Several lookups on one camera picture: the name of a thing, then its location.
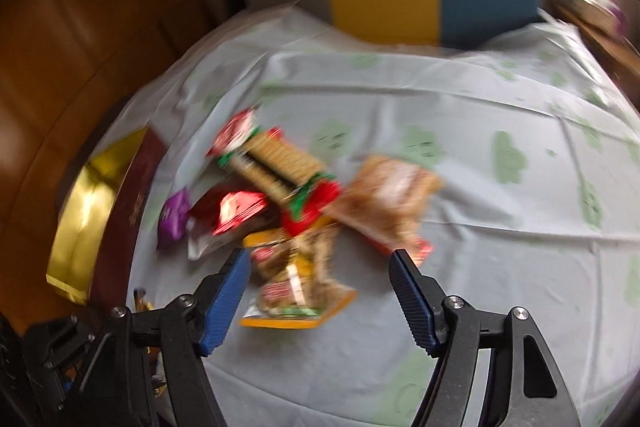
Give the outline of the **brown cake snack packet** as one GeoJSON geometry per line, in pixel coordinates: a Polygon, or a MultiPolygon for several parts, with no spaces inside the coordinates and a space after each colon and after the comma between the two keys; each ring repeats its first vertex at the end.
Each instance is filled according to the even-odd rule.
{"type": "Polygon", "coordinates": [[[370,155],[326,214],[389,255],[405,249],[420,265],[433,246],[420,236],[420,220],[442,180],[412,162],[370,155]]]}

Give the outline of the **orange mixed nuts packet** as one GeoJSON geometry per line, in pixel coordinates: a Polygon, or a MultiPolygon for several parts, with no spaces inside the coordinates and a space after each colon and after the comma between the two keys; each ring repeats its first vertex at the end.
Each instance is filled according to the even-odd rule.
{"type": "Polygon", "coordinates": [[[282,229],[243,239],[262,280],[240,324],[252,329],[315,329],[357,297],[355,288],[331,273],[340,226],[329,222],[296,236],[282,229]]]}

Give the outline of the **shiny red snack packet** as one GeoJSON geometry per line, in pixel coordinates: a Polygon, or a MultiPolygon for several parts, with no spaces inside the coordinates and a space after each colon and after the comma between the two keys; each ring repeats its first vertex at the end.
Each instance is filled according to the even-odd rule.
{"type": "Polygon", "coordinates": [[[277,208],[264,193],[230,183],[215,185],[189,210],[188,259],[196,261],[247,234],[269,228],[278,217],[277,208]]]}

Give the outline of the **purple snack packet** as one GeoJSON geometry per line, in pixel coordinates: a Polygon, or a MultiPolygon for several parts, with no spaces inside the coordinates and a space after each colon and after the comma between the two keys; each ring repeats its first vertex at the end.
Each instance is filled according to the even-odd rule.
{"type": "Polygon", "coordinates": [[[186,187],[166,199],[157,223],[158,248],[169,248],[183,239],[186,235],[190,208],[190,196],[186,187]]]}

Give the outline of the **gold tin snack box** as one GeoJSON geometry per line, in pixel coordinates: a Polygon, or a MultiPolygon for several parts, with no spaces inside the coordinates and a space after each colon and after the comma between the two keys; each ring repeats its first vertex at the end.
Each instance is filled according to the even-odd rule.
{"type": "Polygon", "coordinates": [[[106,313],[126,303],[143,210],[166,145],[141,128],[91,156],[66,197],[47,283],[78,305],[106,313]]]}

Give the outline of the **cracker packet green ends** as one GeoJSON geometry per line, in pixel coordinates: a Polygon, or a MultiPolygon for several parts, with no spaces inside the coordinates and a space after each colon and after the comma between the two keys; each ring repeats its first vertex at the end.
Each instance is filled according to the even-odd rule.
{"type": "Polygon", "coordinates": [[[285,140],[278,128],[257,128],[237,150],[216,158],[279,206],[281,227],[291,236],[311,229],[342,193],[326,165],[285,140]]]}

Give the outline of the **red white candy wrapper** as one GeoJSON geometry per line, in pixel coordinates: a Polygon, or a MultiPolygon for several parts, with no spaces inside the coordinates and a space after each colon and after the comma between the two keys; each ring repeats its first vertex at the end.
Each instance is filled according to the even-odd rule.
{"type": "Polygon", "coordinates": [[[207,156],[228,155],[243,145],[257,130],[256,107],[249,107],[235,114],[216,134],[207,156]]]}

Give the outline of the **wooden side shelf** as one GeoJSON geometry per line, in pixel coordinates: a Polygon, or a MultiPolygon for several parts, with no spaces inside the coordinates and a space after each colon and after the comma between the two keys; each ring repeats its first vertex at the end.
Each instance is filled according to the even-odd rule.
{"type": "Polygon", "coordinates": [[[639,49],[626,37],[627,17],[614,0],[544,0],[549,12],[578,28],[585,46],[639,108],[639,49]]]}

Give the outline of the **wooden cabinet panels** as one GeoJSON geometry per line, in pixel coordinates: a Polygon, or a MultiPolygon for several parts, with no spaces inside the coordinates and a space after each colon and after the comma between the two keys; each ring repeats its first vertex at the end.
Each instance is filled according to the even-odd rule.
{"type": "Polygon", "coordinates": [[[46,270],[82,144],[212,27],[204,0],[1,0],[1,312],[17,332],[74,311],[46,270]]]}

